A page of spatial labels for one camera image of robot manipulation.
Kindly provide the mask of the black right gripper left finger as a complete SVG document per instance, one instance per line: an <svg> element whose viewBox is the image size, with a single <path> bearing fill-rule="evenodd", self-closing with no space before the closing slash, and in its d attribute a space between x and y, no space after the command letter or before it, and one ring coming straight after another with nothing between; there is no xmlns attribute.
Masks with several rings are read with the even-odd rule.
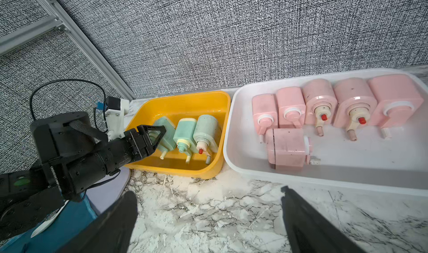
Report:
<svg viewBox="0 0 428 253"><path fill-rule="evenodd" d="M58 252L126 253L137 217L137 196L128 191Z"/></svg>

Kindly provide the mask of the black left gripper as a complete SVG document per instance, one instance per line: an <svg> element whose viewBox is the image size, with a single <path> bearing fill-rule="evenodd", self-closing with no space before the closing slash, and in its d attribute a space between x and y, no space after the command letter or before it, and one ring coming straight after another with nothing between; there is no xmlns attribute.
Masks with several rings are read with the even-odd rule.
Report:
<svg viewBox="0 0 428 253"><path fill-rule="evenodd" d="M158 148L166 133L164 126L139 125L137 129L127 130L124 135L130 145L132 161L151 156Z"/></svg>

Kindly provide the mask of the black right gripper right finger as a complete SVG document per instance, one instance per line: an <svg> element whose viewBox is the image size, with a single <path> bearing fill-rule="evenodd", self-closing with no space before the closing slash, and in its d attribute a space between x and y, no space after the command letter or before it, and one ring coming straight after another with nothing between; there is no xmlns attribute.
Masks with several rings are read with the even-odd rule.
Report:
<svg viewBox="0 0 428 253"><path fill-rule="evenodd" d="M363 253L293 189L281 189L283 221L293 253Z"/></svg>

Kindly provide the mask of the green sharpener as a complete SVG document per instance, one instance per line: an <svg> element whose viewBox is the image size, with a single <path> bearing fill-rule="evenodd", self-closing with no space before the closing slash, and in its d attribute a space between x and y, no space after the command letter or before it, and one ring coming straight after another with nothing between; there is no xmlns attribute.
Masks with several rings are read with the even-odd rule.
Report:
<svg viewBox="0 0 428 253"><path fill-rule="evenodd" d="M186 163L189 164L193 154L197 153L196 142L193 138L197 120L194 118L182 118L179 120L173 140L180 153L186 155Z"/></svg>
<svg viewBox="0 0 428 253"><path fill-rule="evenodd" d="M161 117L157 119L154 123L154 126L164 126L166 129L166 132L157 147L157 149L162 153L160 155L160 159L164 160L166 154L175 150L177 147L176 142L173 140L176 126L168 117Z"/></svg>
<svg viewBox="0 0 428 253"><path fill-rule="evenodd" d="M213 154L218 152L220 138L221 128L218 120L208 114L201 115L197 120L193 139L197 153L206 155L207 165L211 163Z"/></svg>

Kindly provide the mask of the yellow plastic storage box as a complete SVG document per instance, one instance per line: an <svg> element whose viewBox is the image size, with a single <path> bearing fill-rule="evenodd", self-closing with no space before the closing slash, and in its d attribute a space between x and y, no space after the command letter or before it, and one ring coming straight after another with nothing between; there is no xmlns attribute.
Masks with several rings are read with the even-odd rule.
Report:
<svg viewBox="0 0 428 253"><path fill-rule="evenodd" d="M209 114L214 116L221 129L218 152L214 153L209 165L205 163L206 156L195 153L189 163L185 162L186 155L178 149L166 154L160 159L161 152L156 152L144 160L126 165L129 169L142 170L165 175L212 179L217 176L223 167L223 144L227 127L228 114L231 107L231 98L224 91L209 91L155 98L138 104L131 102L129 123L125 123L126 130L138 125L152 125L157 119L167 117L173 124L178 124L182 118L198 119L199 116Z"/></svg>

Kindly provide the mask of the white plastic storage box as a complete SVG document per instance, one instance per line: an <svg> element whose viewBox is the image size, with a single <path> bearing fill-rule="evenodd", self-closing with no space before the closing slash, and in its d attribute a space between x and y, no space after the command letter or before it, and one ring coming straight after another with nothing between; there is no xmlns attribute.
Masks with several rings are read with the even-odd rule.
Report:
<svg viewBox="0 0 428 253"><path fill-rule="evenodd" d="M355 142L344 130L327 128L319 137L304 127L313 145L313 163L300 169L271 168L267 150L256 134L252 98L288 86L303 86L311 76L249 84L233 97L224 142L227 164L243 176L283 184L300 183L323 188L350 188L397 195L428 195L428 105L385 140L375 126L357 133Z"/></svg>

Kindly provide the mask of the pink pencil sharpener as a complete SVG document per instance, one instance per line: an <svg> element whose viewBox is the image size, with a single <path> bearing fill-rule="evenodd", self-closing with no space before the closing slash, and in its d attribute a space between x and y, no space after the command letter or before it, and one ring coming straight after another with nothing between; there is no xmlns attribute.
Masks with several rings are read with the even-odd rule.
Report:
<svg viewBox="0 0 428 253"><path fill-rule="evenodd" d="M403 126L424 102L413 80L404 74L377 76L368 85L377 100L369 125L379 127L383 139L390 139L391 128Z"/></svg>

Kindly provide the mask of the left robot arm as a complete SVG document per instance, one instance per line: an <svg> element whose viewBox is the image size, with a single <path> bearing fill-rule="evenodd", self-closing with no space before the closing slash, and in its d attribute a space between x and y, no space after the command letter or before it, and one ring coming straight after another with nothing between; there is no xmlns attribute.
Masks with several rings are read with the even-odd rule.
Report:
<svg viewBox="0 0 428 253"><path fill-rule="evenodd" d="M28 170L1 175L1 240L25 233L122 166L151 156L166 133L163 126L139 125L109 140L86 112L39 119L30 130L39 159Z"/></svg>

